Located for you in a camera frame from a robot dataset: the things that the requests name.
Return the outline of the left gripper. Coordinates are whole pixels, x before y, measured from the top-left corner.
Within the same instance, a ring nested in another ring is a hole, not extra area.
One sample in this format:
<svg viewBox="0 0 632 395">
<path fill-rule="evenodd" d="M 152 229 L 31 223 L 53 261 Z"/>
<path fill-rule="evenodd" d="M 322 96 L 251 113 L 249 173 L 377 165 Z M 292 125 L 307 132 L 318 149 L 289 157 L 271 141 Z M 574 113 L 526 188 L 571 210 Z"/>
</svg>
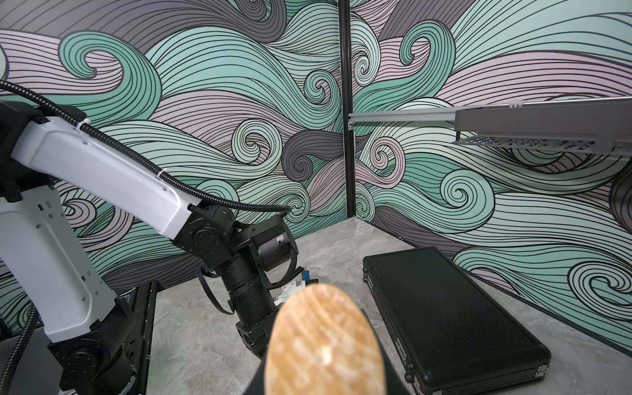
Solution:
<svg viewBox="0 0 632 395">
<path fill-rule="evenodd" d="M 235 325 L 243 344 L 258 358 L 263 358 L 268 350 L 269 342 L 272 337 L 273 325 L 280 309 L 280 306 L 276 306 L 270 314 L 254 324 L 245 326 L 242 322 L 238 322 Z"/>
</svg>

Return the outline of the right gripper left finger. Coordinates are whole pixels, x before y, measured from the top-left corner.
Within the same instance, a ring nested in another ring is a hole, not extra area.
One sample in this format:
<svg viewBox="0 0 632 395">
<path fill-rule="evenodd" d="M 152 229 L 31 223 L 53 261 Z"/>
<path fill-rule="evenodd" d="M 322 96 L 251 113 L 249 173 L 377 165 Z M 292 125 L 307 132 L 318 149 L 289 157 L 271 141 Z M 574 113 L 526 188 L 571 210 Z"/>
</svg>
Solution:
<svg viewBox="0 0 632 395">
<path fill-rule="evenodd" d="M 264 374 L 265 365 L 260 365 L 243 395 L 265 395 Z"/>
</svg>

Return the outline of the black wall shelf tray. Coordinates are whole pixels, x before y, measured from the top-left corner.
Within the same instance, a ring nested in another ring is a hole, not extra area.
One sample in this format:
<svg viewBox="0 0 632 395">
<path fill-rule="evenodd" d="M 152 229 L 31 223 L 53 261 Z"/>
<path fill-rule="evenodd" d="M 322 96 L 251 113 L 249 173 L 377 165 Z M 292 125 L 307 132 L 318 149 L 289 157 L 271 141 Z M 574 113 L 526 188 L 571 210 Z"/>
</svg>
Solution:
<svg viewBox="0 0 632 395">
<path fill-rule="evenodd" d="M 455 112 L 459 145 L 625 156 L 631 98 L 496 105 Z"/>
</svg>

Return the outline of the wooden handle claw hammer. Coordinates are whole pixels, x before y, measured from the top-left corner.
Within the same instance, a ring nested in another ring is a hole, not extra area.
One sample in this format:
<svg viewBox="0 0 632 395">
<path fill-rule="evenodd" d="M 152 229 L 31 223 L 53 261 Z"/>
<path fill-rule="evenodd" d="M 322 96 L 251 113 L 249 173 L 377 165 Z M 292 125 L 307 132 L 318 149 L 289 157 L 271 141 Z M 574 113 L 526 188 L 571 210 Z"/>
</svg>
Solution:
<svg viewBox="0 0 632 395">
<path fill-rule="evenodd" d="M 266 394 L 385 394 L 378 338 L 341 289 L 313 284 L 276 316 L 265 357 Z"/>
</svg>

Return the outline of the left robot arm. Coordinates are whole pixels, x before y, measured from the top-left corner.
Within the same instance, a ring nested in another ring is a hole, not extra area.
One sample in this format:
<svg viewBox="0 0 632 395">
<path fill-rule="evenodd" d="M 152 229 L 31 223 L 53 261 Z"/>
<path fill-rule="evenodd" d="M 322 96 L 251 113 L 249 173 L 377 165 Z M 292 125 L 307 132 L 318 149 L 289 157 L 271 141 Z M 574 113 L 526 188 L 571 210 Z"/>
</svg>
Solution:
<svg viewBox="0 0 632 395">
<path fill-rule="evenodd" d="M 285 222 L 289 207 L 237 202 L 202 191 L 95 128 L 75 107 L 13 82 L 1 103 L 1 257 L 28 295 L 26 326 L 1 373 L 9 393 L 38 325 L 60 365 L 59 391 L 135 394 L 131 304 L 100 276 L 64 214 L 62 180 L 146 223 L 176 248 L 199 258 L 197 277 L 222 279 L 228 315 L 243 343 L 264 357 L 278 306 L 268 272 L 288 263 L 300 273 Z"/>
</svg>

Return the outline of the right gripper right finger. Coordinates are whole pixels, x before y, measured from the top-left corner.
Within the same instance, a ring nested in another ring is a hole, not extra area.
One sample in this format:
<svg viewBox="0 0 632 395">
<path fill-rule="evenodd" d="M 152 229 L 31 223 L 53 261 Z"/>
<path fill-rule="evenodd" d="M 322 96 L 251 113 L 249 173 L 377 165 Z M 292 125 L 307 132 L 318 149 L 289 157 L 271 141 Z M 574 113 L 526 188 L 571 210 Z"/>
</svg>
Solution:
<svg viewBox="0 0 632 395">
<path fill-rule="evenodd" d="M 387 395 L 409 395 L 406 385 L 400 380 L 398 373 L 396 372 L 390 359 L 383 356 L 385 381 L 386 381 L 386 394 Z"/>
</svg>

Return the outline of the black hard case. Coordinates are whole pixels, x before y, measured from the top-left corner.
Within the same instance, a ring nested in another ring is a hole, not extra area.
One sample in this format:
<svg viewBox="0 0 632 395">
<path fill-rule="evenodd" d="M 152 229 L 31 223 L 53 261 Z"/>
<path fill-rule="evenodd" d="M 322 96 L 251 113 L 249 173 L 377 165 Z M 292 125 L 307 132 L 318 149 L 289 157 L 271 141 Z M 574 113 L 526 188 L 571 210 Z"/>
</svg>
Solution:
<svg viewBox="0 0 632 395">
<path fill-rule="evenodd" d="M 485 394 L 544 380 L 551 352 L 437 248 L 372 255 L 363 280 L 417 394 Z"/>
</svg>

